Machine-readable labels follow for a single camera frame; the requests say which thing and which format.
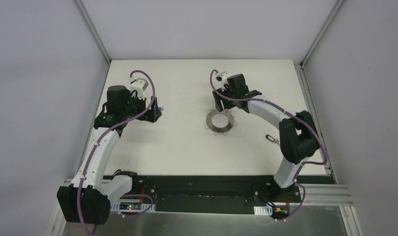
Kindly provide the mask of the round metal keyring disc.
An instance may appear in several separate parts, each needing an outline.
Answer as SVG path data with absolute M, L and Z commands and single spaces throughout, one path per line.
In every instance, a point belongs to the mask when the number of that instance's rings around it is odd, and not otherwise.
M 205 129 L 212 131 L 214 135 L 227 136 L 228 132 L 236 126 L 235 117 L 229 110 L 220 112 L 212 108 L 207 111 Z

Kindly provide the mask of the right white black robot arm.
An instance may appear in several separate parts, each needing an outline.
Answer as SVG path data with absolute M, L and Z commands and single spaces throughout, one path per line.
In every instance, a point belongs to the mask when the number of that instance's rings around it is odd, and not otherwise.
M 321 147 L 311 114 L 308 111 L 292 113 L 261 92 L 249 90 L 243 74 L 226 77 L 224 72 L 213 70 L 210 81 L 214 80 L 221 83 L 220 88 L 212 87 L 218 111 L 238 108 L 262 118 L 278 130 L 283 159 L 271 181 L 269 194 L 273 200 L 283 201 L 302 164 Z

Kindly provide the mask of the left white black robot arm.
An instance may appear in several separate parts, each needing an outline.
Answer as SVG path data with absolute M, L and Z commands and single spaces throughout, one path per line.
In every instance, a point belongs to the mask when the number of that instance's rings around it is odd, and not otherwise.
M 61 186 L 57 200 L 66 222 L 103 225 L 111 206 L 125 195 L 129 199 L 140 193 L 140 185 L 131 175 L 117 175 L 108 184 L 103 176 L 113 149 L 130 121 L 154 123 L 162 115 L 155 95 L 148 103 L 144 89 L 117 85 L 108 87 L 106 102 L 93 124 L 90 151 L 69 186 Z

